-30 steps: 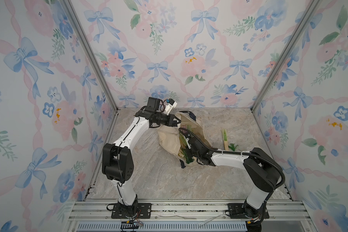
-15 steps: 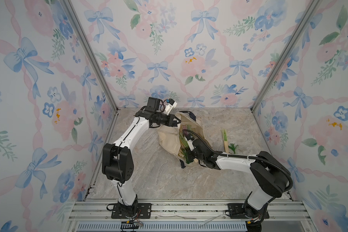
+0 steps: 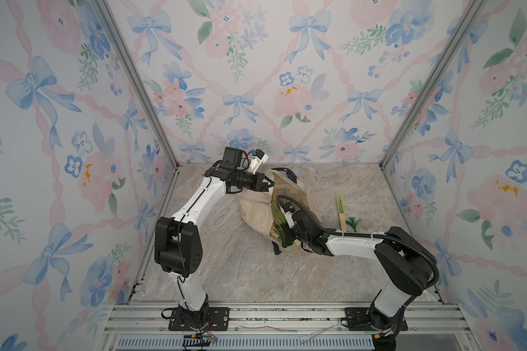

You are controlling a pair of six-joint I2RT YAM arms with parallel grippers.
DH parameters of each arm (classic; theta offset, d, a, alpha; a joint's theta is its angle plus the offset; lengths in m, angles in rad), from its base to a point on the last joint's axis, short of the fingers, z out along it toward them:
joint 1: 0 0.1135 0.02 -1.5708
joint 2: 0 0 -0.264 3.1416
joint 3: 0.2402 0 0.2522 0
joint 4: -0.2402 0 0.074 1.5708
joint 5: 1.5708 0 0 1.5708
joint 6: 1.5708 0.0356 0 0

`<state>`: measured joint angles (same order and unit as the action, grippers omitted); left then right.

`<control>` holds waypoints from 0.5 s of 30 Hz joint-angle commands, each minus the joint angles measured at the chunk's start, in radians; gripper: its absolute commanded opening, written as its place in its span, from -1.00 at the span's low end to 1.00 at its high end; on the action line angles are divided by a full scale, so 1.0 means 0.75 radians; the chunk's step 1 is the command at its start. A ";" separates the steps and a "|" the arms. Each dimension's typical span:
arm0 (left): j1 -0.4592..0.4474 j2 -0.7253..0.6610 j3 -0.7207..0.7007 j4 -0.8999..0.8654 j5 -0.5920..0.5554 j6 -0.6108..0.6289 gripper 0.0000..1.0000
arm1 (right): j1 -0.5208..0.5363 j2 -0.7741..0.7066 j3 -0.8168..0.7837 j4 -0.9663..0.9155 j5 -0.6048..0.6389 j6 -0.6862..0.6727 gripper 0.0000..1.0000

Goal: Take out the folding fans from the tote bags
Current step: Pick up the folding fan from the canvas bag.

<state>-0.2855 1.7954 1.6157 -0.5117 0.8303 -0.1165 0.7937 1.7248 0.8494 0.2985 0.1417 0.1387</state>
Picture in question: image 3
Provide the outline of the beige tote bag navy handles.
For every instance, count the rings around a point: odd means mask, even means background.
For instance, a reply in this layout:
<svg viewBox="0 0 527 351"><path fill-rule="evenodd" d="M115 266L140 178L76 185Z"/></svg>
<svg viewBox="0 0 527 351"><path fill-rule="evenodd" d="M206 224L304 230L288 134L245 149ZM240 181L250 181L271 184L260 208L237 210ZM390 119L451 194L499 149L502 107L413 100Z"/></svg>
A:
<svg viewBox="0 0 527 351"><path fill-rule="evenodd" d="M294 252L301 248L301 241L288 227L288 220L280 209L285 195L301 203L314 217L320 219L309 202L309 189L304 181L289 168L272 168L265 172L275 185L268 192L243 190L238 196L240 214L244 222L257 233L265 236L278 252Z"/></svg>

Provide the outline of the green bamboo folding fan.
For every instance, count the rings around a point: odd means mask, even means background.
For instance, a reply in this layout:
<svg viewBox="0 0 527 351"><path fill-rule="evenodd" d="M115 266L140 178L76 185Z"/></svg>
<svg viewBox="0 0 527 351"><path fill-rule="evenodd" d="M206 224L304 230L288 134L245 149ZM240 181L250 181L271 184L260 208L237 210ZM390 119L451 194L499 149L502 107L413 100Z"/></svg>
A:
<svg viewBox="0 0 527 351"><path fill-rule="evenodd" d="M288 225L284 213L281 211L277 204L271 204L271 211L273 217L272 232L278 238L281 247L287 248L293 244L293 241L290 237L291 228Z"/></svg>
<svg viewBox="0 0 527 351"><path fill-rule="evenodd" d="M358 219L355 216L348 216L346 214L345 203L343 201L342 195L336 195L335 201L341 230L344 232L350 231L352 233L356 233L358 228L361 226L361 219Z"/></svg>

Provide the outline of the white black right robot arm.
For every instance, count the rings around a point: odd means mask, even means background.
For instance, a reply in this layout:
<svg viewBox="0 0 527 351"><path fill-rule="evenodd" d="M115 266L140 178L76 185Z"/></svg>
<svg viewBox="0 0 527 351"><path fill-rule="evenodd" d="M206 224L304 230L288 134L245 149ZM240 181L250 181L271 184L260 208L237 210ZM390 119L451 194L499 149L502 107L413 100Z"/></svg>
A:
<svg viewBox="0 0 527 351"><path fill-rule="evenodd" d="M359 322L345 319L347 328L396 333L408 305L439 280L436 258L402 228L391 227L384 233L349 233L322 227L305 209L289 210L284 216L285 232L300 241L304 251L375 260L389 277Z"/></svg>

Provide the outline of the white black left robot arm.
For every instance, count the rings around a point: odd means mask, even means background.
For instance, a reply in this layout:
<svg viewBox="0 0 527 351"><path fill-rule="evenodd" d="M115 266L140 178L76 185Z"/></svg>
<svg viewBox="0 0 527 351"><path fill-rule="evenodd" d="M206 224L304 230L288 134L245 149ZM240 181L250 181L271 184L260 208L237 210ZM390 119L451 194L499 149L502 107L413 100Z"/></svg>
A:
<svg viewBox="0 0 527 351"><path fill-rule="evenodd" d="M197 274L203 247L200 229L218 201L225 195L243 190L268 192L273 181L259 172L268 155L256 149L246 152L225 148L221 160L203 174L201 185L191 198L171 217L161 217L155 226L154 259L177 286L179 306L186 312L201 312L208 297Z"/></svg>

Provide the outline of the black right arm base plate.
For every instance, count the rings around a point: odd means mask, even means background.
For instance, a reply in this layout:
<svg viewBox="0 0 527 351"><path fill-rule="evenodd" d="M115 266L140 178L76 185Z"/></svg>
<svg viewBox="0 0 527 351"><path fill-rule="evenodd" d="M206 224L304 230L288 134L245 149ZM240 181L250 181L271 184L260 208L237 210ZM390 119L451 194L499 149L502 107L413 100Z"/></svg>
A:
<svg viewBox="0 0 527 351"><path fill-rule="evenodd" d="M344 309L345 317L341 323L350 331L407 331L404 311L404 307L400 308L393 317L387 317L375 307L348 307Z"/></svg>

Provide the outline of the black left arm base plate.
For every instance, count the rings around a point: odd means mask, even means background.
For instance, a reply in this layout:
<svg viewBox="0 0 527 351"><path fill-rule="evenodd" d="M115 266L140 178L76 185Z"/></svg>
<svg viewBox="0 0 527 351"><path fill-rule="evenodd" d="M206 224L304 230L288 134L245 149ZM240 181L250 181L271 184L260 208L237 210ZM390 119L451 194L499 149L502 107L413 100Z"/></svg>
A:
<svg viewBox="0 0 527 351"><path fill-rule="evenodd" d="M230 309L203 307L200 311L187 311L182 307L165 309L161 315L168 320L170 331L227 331Z"/></svg>

